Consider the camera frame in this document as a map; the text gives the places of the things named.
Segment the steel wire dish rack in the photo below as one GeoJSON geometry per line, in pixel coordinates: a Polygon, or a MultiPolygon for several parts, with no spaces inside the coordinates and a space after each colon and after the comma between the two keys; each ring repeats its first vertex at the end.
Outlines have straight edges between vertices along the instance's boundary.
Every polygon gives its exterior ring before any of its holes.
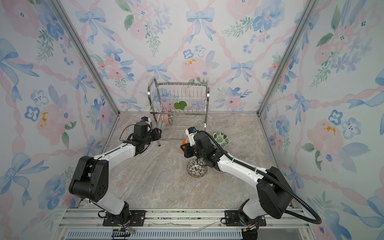
{"type": "Polygon", "coordinates": [[[161,141],[182,142],[187,137],[187,128],[207,128],[209,79],[198,77],[185,83],[167,83],[152,78],[148,84],[148,101],[156,128],[162,130],[161,141]]]}

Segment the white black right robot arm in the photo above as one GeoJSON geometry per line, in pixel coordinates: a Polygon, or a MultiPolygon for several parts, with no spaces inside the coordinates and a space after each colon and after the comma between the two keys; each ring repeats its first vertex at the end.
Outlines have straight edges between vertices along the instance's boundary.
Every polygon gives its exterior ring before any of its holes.
{"type": "Polygon", "coordinates": [[[245,226],[256,225],[263,216],[281,219],[293,197],[268,177],[290,189],[279,169],[256,167],[225,151],[214,138],[205,131],[194,127],[185,130],[187,140],[181,145],[185,158],[196,157],[198,163],[216,171],[231,174],[252,186],[258,194],[253,200],[246,200],[238,209],[238,221],[245,226]]]}

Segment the orange bowl white inside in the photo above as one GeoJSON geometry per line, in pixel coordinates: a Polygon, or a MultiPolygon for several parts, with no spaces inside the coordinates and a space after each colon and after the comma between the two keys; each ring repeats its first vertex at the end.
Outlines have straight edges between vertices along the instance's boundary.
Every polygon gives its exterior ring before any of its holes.
{"type": "Polygon", "coordinates": [[[190,146],[189,139],[186,138],[186,139],[183,141],[182,145],[181,145],[181,150],[182,150],[182,152],[185,153],[189,146],[190,146]]]}

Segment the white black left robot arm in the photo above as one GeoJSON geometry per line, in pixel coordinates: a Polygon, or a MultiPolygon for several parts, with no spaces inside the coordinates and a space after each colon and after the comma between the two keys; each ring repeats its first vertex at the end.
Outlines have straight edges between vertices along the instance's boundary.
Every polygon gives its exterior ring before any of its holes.
{"type": "Polygon", "coordinates": [[[142,154],[162,135],[162,130],[153,128],[151,119],[147,117],[133,127],[134,132],[118,147],[94,157],[81,157],[69,185],[72,195],[89,200],[105,211],[106,219],[124,227],[133,217],[129,204],[109,190],[109,171],[123,161],[142,154]]]}

